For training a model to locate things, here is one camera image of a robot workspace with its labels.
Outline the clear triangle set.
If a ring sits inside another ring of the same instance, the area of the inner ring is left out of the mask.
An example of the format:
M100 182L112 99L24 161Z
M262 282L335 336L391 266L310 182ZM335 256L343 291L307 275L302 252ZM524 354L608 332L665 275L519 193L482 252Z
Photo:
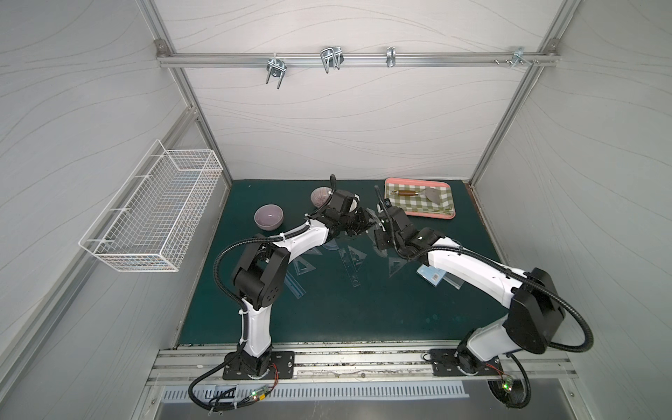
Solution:
M388 277L393 278L397 272L399 272L404 266L406 266L407 261L400 257L389 257L388 258Z
M366 260L367 255L364 252L357 250L357 248L354 248L352 246L348 246L348 252L352 259L353 266L355 266L355 270L359 271L360 268L362 267L362 264Z

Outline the blue clear protractor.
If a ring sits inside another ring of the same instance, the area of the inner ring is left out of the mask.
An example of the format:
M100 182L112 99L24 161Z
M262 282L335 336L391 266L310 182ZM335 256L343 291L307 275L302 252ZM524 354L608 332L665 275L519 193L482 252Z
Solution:
M336 240L329 241L328 243L325 243L322 248L328 251L336 251L339 249L339 245Z

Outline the small clear triangle ruler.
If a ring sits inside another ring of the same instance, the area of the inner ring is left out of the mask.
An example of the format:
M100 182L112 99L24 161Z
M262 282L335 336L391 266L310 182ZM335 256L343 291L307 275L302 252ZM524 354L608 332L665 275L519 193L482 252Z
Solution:
M317 255L321 256L322 252L319 250L318 247L315 247L315 248L311 248L309 250L306 250L306 252L304 252L304 254L305 255L311 255L311 256L317 256Z

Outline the blue printed ruler set card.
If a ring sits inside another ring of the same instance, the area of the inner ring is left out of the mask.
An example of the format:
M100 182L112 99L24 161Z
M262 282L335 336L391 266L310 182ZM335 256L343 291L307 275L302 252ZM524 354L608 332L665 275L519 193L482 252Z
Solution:
M446 276L446 272L442 269L427 265L421 265L416 273L434 287L437 287Z

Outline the large clear triangle ruler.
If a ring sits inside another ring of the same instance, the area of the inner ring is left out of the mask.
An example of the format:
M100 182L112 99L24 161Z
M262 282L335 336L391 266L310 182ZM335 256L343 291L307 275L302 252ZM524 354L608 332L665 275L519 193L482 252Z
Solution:
M298 276L310 273L316 270L316 267L310 262L306 261L303 257L298 257L292 261L294 270Z

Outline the clear ruler set pouch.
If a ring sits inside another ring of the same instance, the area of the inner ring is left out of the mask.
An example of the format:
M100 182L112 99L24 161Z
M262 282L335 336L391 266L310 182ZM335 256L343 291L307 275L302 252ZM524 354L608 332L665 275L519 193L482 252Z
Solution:
M460 290L465 283L463 279L448 272L444 274L443 280L446 281L449 285L452 285L456 290Z

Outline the clear blue straight ruler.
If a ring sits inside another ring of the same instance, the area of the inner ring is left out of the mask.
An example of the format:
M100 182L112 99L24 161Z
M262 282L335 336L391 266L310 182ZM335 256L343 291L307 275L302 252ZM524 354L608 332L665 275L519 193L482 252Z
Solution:
M285 275L285 287L294 295L296 299L301 299L306 295L306 291L294 276L290 273Z

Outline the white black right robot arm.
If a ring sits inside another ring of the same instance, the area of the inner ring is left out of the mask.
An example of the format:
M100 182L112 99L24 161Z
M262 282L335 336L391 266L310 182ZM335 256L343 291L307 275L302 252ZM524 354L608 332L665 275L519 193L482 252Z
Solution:
M542 355L548 348L586 353L594 334L586 319L558 295L551 276L541 269L519 271L495 262L434 229L416 229L402 208L393 206L382 192L376 194L383 224L384 246L399 257L444 271L485 292L507 314L472 330L451 357L464 376L477 376L499 355L511 360L525 351Z

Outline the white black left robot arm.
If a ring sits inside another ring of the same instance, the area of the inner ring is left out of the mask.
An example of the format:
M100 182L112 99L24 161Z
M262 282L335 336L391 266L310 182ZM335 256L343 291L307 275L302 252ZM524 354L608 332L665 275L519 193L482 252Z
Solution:
M339 189L334 175L330 177L330 187L327 201L304 215L304 223L299 227L275 236L237 241L215 258L213 281L220 292L238 305L242 332L236 351L194 379L187 388L190 400L204 411L214 413L248 407L273 392L275 386L271 385L239 401L225 401L225 392L206 401L197 397L195 388L235 362L241 365L241 371L254 378L263 378L272 370L273 384L277 384L280 369L272 360L271 311L285 286L290 263L342 233L356 237L376 225L360 197Z

